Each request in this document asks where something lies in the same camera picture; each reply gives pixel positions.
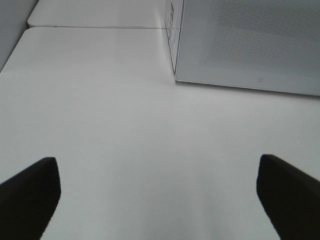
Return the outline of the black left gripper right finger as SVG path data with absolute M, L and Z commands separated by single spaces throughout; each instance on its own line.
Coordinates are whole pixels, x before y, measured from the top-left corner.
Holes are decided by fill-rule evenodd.
M 283 159 L 263 154 L 256 193 L 282 240 L 320 238 L 320 182 Z

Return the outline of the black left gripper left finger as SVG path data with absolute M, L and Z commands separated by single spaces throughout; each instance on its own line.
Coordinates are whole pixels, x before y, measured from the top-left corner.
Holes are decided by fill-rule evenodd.
M 45 157 L 0 184 L 0 238 L 39 240 L 61 197 L 57 160 Z

